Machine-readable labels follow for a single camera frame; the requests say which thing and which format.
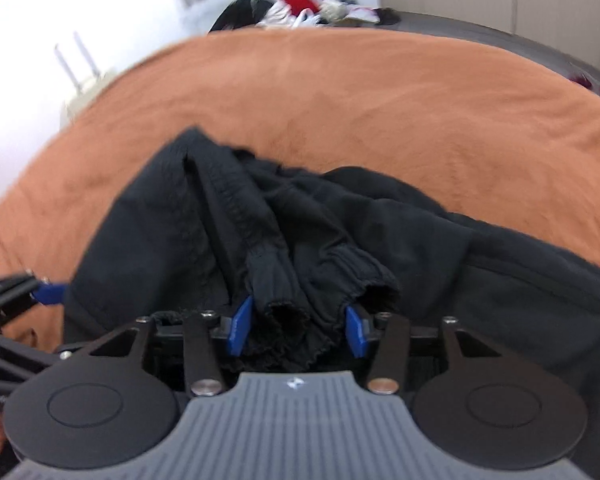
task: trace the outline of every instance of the orange blanket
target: orange blanket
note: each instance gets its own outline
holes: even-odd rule
[[[68,280],[109,205],[159,146],[198,124],[258,156],[359,165],[446,208],[600,265],[600,98],[504,50],[380,30],[241,30],[120,76],[0,203],[0,275]],[[58,309],[37,309],[42,348]]]

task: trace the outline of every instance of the logo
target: logo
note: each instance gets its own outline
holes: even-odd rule
[[[304,381],[300,377],[294,377],[286,382],[286,385],[292,390],[299,390],[304,385]]]

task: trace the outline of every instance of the pile of clothes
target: pile of clothes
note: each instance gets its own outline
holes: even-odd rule
[[[393,9],[372,9],[356,0],[235,0],[220,14],[210,32],[260,27],[320,27],[325,25],[393,25]]]
[[[569,79],[600,96],[600,82],[596,81],[592,76],[589,76],[585,73],[579,73],[571,76]]]

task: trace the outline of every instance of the metal screw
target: metal screw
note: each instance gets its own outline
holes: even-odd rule
[[[202,321],[209,329],[220,324],[220,315],[215,310],[203,310],[200,312],[200,316],[202,316]]]
[[[389,320],[391,319],[390,312],[378,312],[374,316],[374,325],[378,330],[386,329],[386,326],[389,324]]]
[[[376,395],[392,395],[400,389],[400,384],[393,379],[378,377],[371,379],[366,387],[370,392]]]
[[[200,379],[191,385],[191,391],[199,397],[213,397],[222,391],[222,384],[215,379]]]

